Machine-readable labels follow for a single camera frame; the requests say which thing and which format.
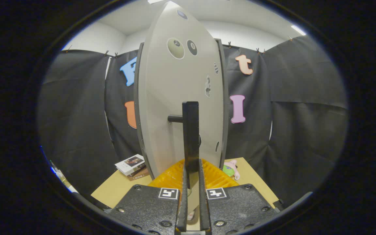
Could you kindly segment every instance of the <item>white surfboard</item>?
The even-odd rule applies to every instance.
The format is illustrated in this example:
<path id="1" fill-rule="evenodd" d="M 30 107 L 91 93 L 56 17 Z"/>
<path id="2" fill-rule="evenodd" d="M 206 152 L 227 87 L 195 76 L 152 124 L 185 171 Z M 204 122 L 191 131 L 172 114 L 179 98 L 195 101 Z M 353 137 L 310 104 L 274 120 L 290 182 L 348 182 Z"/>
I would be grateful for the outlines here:
<path id="1" fill-rule="evenodd" d="M 221 168 L 227 98 L 218 43 L 189 12 L 167 2 L 141 48 L 134 83 L 135 112 L 152 178 L 184 159 L 182 123 L 168 122 L 167 117 L 182 115 L 186 101 L 199 103 L 199 157 Z"/>

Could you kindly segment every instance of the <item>pink letter i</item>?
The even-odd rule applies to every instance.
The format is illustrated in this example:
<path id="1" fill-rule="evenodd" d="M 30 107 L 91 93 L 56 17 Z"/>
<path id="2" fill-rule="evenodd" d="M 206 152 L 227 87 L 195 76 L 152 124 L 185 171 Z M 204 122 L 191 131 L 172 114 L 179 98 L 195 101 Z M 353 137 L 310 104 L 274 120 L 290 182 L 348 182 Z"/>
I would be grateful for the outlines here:
<path id="1" fill-rule="evenodd" d="M 231 101 L 233 101 L 233 118 L 231 119 L 231 123 L 241 123 L 245 122 L 246 118 L 243 116 L 243 95 L 232 95 L 230 97 Z"/>

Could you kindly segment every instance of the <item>wooden table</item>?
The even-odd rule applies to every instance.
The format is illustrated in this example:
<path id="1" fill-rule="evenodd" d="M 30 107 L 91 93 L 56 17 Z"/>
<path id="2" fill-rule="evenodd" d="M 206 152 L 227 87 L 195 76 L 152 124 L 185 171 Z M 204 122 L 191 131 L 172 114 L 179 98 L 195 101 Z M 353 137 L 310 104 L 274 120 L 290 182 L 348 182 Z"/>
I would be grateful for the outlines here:
<path id="1" fill-rule="evenodd" d="M 276 195 L 261 179 L 261 177 L 252 169 L 244 158 L 237 158 L 237 171 L 240 173 L 240 179 L 236 180 L 240 185 L 245 183 L 252 184 L 259 193 L 274 207 L 274 202 L 278 201 Z M 95 199 L 114 208 L 124 197 L 127 191 L 135 184 L 148 185 L 152 182 L 150 176 L 130 181 L 120 171 L 114 172 L 103 184 L 101 184 L 92 194 Z"/>

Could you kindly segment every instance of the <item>white wall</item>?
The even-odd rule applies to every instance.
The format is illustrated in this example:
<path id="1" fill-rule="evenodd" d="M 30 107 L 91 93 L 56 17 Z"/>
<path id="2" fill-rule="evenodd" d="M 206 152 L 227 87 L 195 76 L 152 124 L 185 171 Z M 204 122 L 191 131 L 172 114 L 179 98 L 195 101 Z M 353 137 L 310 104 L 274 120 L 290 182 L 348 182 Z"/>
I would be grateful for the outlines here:
<path id="1" fill-rule="evenodd" d="M 109 50 L 109 55 L 115 52 L 122 54 L 120 51 L 125 34 L 112 28 L 106 24 L 95 22 L 82 30 L 78 35 L 74 36 L 71 41 L 64 46 L 63 50 L 67 50 L 71 46 L 72 49 L 87 50 L 93 52 L 105 53 Z"/>
<path id="2" fill-rule="evenodd" d="M 203 23 L 204 27 L 215 39 L 221 39 L 221 42 L 226 45 L 231 41 L 233 46 L 240 46 L 252 50 L 259 48 L 262 52 L 264 49 L 268 50 L 286 41 L 273 34 L 244 25 L 221 21 L 200 22 Z M 139 49 L 140 43 L 145 41 L 147 33 L 148 30 L 145 29 L 127 36 L 121 48 L 121 54 Z"/>
<path id="3" fill-rule="evenodd" d="M 215 38 L 221 39 L 223 44 L 231 41 L 232 46 L 239 46 L 251 50 L 268 50 L 286 41 L 271 33 L 244 25 L 221 21 L 201 21 L 207 31 Z"/>
<path id="4" fill-rule="evenodd" d="M 121 47 L 121 54 L 138 50 L 140 43 L 145 42 L 148 31 L 149 29 L 145 29 L 128 35 L 124 40 L 123 46 Z"/>
<path id="5" fill-rule="evenodd" d="M 209 33 L 216 39 L 221 39 L 223 44 L 231 41 L 233 46 L 240 46 L 255 50 L 259 48 L 270 49 L 284 41 L 273 34 L 256 28 L 247 27 L 233 23 L 221 21 L 201 21 Z M 126 36 L 120 31 L 106 24 L 95 22 L 76 35 L 65 47 L 68 49 L 81 49 L 94 52 L 105 53 L 109 50 L 109 55 L 115 52 L 123 54 L 139 49 L 140 43 L 145 41 L 148 29 L 138 31 Z"/>

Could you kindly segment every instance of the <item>green toy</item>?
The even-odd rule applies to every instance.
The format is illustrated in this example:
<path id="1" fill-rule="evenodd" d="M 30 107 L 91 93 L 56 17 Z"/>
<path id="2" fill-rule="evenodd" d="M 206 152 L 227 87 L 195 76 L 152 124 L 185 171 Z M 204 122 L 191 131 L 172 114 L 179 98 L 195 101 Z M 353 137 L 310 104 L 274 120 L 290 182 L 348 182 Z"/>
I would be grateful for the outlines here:
<path id="1" fill-rule="evenodd" d="M 223 165 L 223 172 L 226 173 L 228 176 L 232 177 L 234 175 L 234 179 L 238 180 L 240 178 L 239 172 L 237 172 L 237 161 L 231 160 L 230 162 L 225 162 Z"/>

